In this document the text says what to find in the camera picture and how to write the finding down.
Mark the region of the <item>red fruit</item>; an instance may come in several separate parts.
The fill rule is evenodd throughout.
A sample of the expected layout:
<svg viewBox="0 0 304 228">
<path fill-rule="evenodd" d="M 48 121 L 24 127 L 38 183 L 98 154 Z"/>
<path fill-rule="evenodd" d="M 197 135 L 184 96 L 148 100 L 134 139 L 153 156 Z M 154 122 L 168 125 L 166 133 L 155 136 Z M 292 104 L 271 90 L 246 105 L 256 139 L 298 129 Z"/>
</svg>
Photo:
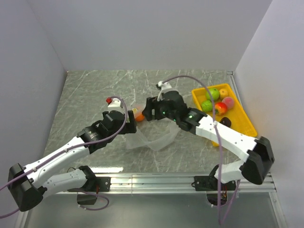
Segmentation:
<svg viewBox="0 0 304 228">
<path fill-rule="evenodd" d="M 214 110 L 216 115 L 221 116 L 228 111 L 228 108 L 223 102 L 217 102 L 215 104 Z"/>
</svg>

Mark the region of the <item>dark purple fruit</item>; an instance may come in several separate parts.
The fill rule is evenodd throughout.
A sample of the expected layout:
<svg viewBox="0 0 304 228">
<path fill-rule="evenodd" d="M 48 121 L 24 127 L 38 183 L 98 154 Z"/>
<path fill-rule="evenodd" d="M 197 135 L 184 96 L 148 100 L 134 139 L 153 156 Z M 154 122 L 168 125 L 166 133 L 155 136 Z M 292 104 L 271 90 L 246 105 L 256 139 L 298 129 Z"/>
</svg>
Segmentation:
<svg viewBox="0 0 304 228">
<path fill-rule="evenodd" d="M 220 120 L 220 123 L 228 128 L 230 128 L 232 126 L 232 122 L 229 118 L 227 117 L 223 117 L 221 120 Z"/>
</svg>

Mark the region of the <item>green fruit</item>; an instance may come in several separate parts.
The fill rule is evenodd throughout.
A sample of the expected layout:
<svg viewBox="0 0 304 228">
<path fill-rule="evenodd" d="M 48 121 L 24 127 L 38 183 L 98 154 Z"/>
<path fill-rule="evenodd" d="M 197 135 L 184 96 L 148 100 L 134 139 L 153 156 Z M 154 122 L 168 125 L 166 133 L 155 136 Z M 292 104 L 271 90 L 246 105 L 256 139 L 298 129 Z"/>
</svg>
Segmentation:
<svg viewBox="0 0 304 228">
<path fill-rule="evenodd" d="M 201 103 L 201 108 L 203 112 L 212 112 L 213 110 L 213 104 L 210 100 L 205 100 L 204 102 Z"/>
</svg>

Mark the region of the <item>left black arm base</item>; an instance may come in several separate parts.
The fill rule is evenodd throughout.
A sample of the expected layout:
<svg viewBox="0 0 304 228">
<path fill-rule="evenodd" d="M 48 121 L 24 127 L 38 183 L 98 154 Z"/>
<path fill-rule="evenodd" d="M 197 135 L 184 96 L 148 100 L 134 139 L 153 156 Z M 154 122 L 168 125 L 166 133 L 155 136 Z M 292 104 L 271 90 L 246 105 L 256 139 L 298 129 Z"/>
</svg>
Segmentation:
<svg viewBox="0 0 304 228">
<path fill-rule="evenodd" d="M 68 192 L 76 192 L 76 201 L 79 207 L 96 211 L 105 209 L 109 205 L 109 199 L 103 195 L 99 196 L 103 192 L 109 192 L 111 186 L 111 177 L 97 177 L 93 184 L 88 184 L 82 187 L 80 192 L 76 188 L 67 190 Z M 97 201 L 101 200 L 105 205 L 101 208 L 88 208 L 88 206 L 96 206 Z"/>
</svg>

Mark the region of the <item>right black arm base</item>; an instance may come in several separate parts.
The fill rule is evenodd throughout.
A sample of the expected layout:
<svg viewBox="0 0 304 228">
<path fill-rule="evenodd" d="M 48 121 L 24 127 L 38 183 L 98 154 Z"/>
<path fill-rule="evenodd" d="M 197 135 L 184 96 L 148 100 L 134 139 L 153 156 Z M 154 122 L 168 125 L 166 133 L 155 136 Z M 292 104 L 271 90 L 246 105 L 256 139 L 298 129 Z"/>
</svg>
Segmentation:
<svg viewBox="0 0 304 228">
<path fill-rule="evenodd" d="M 220 205 L 223 206 L 228 202 L 228 191 L 236 189 L 236 182 L 230 181 L 222 183 L 220 188 L 220 196 L 218 197 L 218 180 L 211 176 L 195 176 L 194 182 L 191 184 L 195 191 L 206 191 L 207 200 L 212 206 L 218 205 L 218 198 Z"/>
</svg>

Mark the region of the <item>clear plastic bag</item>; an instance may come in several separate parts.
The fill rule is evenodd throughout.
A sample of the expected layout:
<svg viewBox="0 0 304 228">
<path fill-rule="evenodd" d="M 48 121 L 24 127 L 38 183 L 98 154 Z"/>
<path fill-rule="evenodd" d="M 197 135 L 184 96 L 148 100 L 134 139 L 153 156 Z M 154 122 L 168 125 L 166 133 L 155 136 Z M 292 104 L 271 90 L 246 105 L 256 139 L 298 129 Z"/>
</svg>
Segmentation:
<svg viewBox="0 0 304 228">
<path fill-rule="evenodd" d="M 145 106 L 141 107 L 135 115 L 142 113 L 144 108 Z M 168 118 L 151 121 L 144 119 L 137 126 L 136 133 L 126 135 L 126 148 L 146 147 L 153 151 L 159 151 L 174 141 L 180 131 L 180 124 Z"/>
</svg>

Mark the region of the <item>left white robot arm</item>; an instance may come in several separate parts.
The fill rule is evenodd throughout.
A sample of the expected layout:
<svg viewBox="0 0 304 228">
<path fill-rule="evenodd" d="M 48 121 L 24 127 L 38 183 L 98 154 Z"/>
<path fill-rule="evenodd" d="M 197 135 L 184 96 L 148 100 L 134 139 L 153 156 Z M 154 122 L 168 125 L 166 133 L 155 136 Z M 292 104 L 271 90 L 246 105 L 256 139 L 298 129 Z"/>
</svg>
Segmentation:
<svg viewBox="0 0 304 228">
<path fill-rule="evenodd" d="M 85 127 L 66 145 L 48 156 L 26 166 L 19 163 L 9 169 L 8 190 L 19 211 L 36 207 L 44 198 L 60 191 L 94 190 L 97 178 L 88 166 L 81 166 L 71 174 L 56 175 L 69 163 L 86 157 L 111 143 L 119 134 L 136 133 L 133 112 L 103 112 L 103 119 Z"/>
</svg>

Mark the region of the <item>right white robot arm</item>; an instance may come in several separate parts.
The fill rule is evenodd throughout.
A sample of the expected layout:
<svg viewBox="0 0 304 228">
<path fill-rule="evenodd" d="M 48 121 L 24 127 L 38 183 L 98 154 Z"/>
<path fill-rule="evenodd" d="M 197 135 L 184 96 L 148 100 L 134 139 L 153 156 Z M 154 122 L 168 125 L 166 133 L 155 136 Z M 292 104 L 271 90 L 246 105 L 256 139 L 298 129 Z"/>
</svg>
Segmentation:
<svg viewBox="0 0 304 228">
<path fill-rule="evenodd" d="M 243 135 L 219 122 L 197 108 L 187 107 L 178 91 L 162 93 L 160 97 L 149 97 L 142 112 L 148 121 L 168 118 L 178 127 L 193 135 L 214 141 L 233 154 L 239 161 L 219 165 L 211 172 L 209 184 L 215 190 L 226 183 L 246 179 L 261 185 L 275 159 L 270 141 Z"/>
</svg>

